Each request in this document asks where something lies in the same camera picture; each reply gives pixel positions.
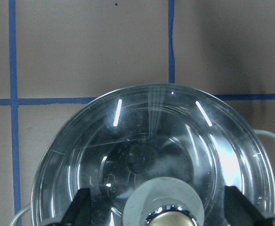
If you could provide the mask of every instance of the gray circular cap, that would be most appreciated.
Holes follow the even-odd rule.
[[[126,202],[124,226],[144,226],[149,214],[162,206],[177,205],[191,214],[198,226],[203,226],[204,210],[197,192],[186,182],[159,177],[144,182]]]

